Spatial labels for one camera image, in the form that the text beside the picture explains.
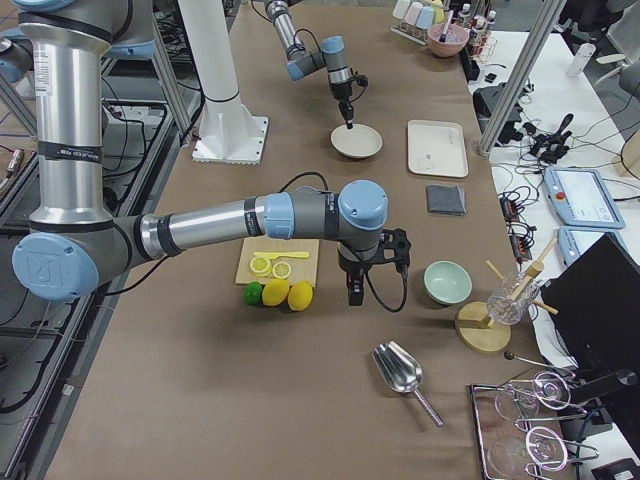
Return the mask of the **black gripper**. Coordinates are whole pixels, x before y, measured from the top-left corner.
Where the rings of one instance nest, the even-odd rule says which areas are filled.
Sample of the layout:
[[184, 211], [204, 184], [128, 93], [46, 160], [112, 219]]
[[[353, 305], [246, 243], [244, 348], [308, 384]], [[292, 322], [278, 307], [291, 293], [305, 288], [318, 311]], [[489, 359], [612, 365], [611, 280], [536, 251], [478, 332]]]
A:
[[404, 280], [408, 277], [411, 242], [403, 229], [383, 229], [372, 252], [350, 250], [338, 244], [339, 267], [346, 274], [348, 305], [361, 306], [364, 299], [364, 277], [375, 265], [393, 263]]
[[348, 130], [353, 128], [354, 107], [352, 105], [353, 95], [352, 84], [365, 90], [369, 80], [364, 74], [360, 74], [353, 69], [340, 69], [329, 72], [329, 87], [335, 100], [338, 101], [338, 108]]

